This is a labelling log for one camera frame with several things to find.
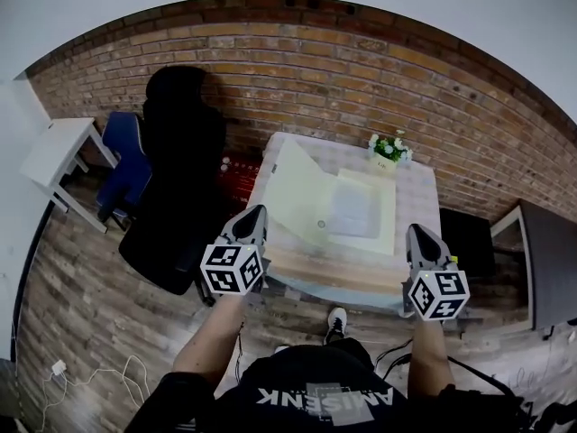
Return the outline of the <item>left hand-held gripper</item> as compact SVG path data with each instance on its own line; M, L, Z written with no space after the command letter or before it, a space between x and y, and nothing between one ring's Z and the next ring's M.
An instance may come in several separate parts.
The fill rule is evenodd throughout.
M242 297L261 290L270 265L264 257L267 208L246 208L224 225L220 236L228 243L206 244L198 254L196 289L209 308L218 296Z

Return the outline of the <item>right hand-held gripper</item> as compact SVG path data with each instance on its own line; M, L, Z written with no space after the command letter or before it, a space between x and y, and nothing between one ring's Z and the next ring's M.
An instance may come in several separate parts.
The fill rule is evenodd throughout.
M411 276L403 283L406 312L424 321L455 319L470 298L465 271L457 269L444 240L420 224L406 235Z

